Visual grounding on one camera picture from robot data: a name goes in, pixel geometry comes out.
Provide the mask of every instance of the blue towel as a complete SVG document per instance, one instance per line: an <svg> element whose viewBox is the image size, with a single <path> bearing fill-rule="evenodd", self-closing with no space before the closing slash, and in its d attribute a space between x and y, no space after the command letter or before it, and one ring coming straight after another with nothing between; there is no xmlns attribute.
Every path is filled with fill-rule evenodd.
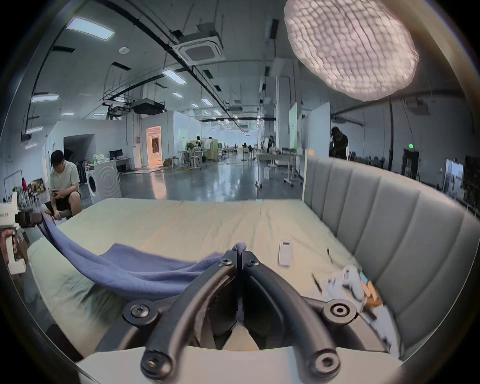
<svg viewBox="0 0 480 384"><path fill-rule="evenodd" d="M214 253L192 263L141 252L113 244L97 256L69 239L55 224L45 220L60 252L85 277L129 300L160 300L179 295L223 255Z"/></svg>

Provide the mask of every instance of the bed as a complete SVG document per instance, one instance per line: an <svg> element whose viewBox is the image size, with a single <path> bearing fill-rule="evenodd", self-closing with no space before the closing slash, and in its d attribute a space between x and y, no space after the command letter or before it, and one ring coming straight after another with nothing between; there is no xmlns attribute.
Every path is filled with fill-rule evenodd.
<svg viewBox="0 0 480 384"><path fill-rule="evenodd" d="M301 201L112 199L60 229L96 254L120 243L199 260L245 242L298 293L314 299L312 273L322 280L341 266L360 265L395 318L405 348L399 372L438 366L480 303L473 283L480 276L480 222L438 191L382 169L307 156L304 175ZM281 240L293 242L290 268L278 265ZM81 276L45 239L30 247L29 259L54 320L88 356L126 301Z"/></svg>
<svg viewBox="0 0 480 384"><path fill-rule="evenodd" d="M107 199L59 225L95 254L114 243L183 260L225 252L237 242L285 278L301 295L317 298L312 273L322 280L338 265L355 264L350 252L300 200L233 203ZM281 240L293 242L289 268L278 265ZM335 260L332 264L327 248ZM28 250L40 294L53 319L85 357L121 313L126 300L82 276L46 240Z"/></svg>

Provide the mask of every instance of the human hand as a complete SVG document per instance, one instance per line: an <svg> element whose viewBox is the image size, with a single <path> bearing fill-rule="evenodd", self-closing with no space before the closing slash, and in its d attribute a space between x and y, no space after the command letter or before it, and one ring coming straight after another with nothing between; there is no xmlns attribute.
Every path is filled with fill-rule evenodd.
<svg viewBox="0 0 480 384"><path fill-rule="evenodd" d="M55 220L60 221L61 220L61 212L58 209L56 209L53 212L53 217L54 217Z"/></svg>
<svg viewBox="0 0 480 384"><path fill-rule="evenodd" d="M10 241L9 237L13 234L15 234L13 229L6 229L1 233L0 237L1 253L6 264L8 264L7 241ZM17 252L17 243L15 242L15 238L13 238L13 252Z"/></svg>
<svg viewBox="0 0 480 384"><path fill-rule="evenodd" d="M55 196L56 199L63 199L65 196L67 196L67 193L65 192L64 189L59 189L57 191L57 195Z"/></svg>

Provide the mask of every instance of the white remote control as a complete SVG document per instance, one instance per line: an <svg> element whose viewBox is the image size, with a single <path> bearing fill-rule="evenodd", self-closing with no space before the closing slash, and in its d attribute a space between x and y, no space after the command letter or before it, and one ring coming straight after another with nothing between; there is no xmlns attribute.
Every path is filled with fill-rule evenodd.
<svg viewBox="0 0 480 384"><path fill-rule="evenodd" d="M280 242L280 252L278 254L278 263L290 267L293 261L293 245L289 240Z"/></svg>

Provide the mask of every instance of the beige bed sheet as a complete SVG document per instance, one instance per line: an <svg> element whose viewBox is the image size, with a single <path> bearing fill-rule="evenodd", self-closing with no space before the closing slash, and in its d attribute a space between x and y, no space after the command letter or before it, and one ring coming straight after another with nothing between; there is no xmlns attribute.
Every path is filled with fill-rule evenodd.
<svg viewBox="0 0 480 384"><path fill-rule="evenodd" d="M259 260L301 295L319 297L322 280L355 259L316 214L299 200L179 202L108 199L59 228L95 254L114 243L183 260L199 260L245 242ZM293 243L293 265L278 265L281 240ZM335 260L332 264L328 255ZM44 238L28 250L30 265L53 319L83 355L95 351L126 301L82 276Z"/></svg>

